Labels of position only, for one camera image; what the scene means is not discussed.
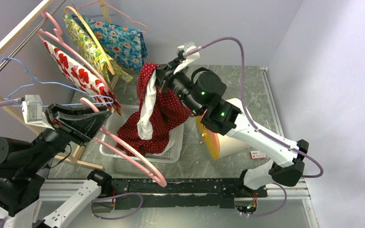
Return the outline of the white red flower skirt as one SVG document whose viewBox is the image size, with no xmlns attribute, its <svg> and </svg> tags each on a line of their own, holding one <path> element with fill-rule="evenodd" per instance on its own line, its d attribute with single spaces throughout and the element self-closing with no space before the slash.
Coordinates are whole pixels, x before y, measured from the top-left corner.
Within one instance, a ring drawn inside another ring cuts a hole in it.
<svg viewBox="0 0 365 228">
<path fill-rule="evenodd" d="M 96 102 L 107 102 L 107 107 L 110 111 L 118 113 L 119 115 L 123 114 L 123 109 L 114 93 L 108 90 L 103 80 L 58 47 L 48 41 L 44 41 L 43 43 L 50 55 L 57 62 L 60 71 L 73 85 L 81 91 L 86 92 L 88 95 L 93 96 L 93 99 Z"/>
</svg>

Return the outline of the pink plastic hanger front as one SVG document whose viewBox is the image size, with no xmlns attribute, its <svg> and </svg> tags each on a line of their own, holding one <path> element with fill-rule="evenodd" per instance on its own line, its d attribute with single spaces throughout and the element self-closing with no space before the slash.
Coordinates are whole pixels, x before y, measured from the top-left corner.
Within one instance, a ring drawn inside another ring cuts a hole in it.
<svg viewBox="0 0 365 228">
<path fill-rule="evenodd" d="M 140 169 L 143 173 L 145 173 L 150 179 L 154 180 L 158 185 L 160 185 L 161 187 L 166 187 L 167 185 L 167 181 L 164 178 L 164 176 L 161 174 L 161 172 L 150 162 L 148 161 L 142 154 L 140 154 L 136 149 L 134 149 L 131 145 L 127 144 L 124 140 L 122 140 L 121 138 L 119 138 L 118 136 L 116 136 L 115 134 L 111 133 L 106 127 L 105 125 L 102 125 L 101 128 L 99 129 L 99 131 L 111 138 L 113 141 L 117 142 L 118 144 L 120 144 L 121 146 L 123 146 L 127 152 L 130 152 L 131 154 L 133 154 L 136 158 L 138 158 L 138 160 L 140 160 L 141 162 L 143 162 L 145 164 L 142 165 L 139 162 L 137 162 L 136 160 L 132 159 L 130 156 L 128 156 L 127 154 L 121 152 L 119 149 L 111 146 L 110 144 L 108 144 L 107 142 L 104 142 L 103 140 L 100 140 L 97 137 L 94 137 L 92 140 L 96 141 L 97 143 L 99 143 L 100 145 L 105 146 L 106 148 L 110 149 L 111 151 L 115 152 L 116 154 L 118 154 L 119 156 L 121 156 L 123 159 L 129 161 L 131 164 L 133 164 L 135 167 L 137 167 L 138 169 Z"/>
</svg>

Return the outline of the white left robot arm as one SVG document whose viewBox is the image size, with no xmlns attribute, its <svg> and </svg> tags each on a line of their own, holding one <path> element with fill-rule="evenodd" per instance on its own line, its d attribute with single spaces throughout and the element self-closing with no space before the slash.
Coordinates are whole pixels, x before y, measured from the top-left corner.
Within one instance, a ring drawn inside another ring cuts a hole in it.
<svg viewBox="0 0 365 228">
<path fill-rule="evenodd" d="M 48 127 L 32 142 L 0 137 L 0 228 L 65 228 L 93 199 L 112 193 L 111 176 L 94 170 L 59 208 L 41 220 L 33 219 L 46 180 L 39 171 L 71 142 L 90 142 L 110 115 L 104 105 L 52 104 L 43 113 Z"/>
</svg>

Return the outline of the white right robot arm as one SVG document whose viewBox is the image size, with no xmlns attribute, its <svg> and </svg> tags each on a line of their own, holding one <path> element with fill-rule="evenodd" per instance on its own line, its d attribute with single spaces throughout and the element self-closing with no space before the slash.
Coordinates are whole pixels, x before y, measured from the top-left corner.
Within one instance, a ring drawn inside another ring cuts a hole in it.
<svg viewBox="0 0 365 228">
<path fill-rule="evenodd" d="M 240 195 L 250 196 L 261 186 L 278 183 L 294 187 L 303 175 L 303 159 L 308 143 L 281 137 L 255 123 L 238 107 L 224 100 L 227 86 L 220 77 L 204 67 L 196 69 L 191 77 L 186 75 L 188 61 L 182 56 L 155 69 L 156 85 L 162 92 L 171 91 L 193 116 L 201 117 L 206 131 L 226 135 L 254 147 L 266 154 L 270 161 L 255 169 L 244 170 L 237 185 Z"/>
</svg>

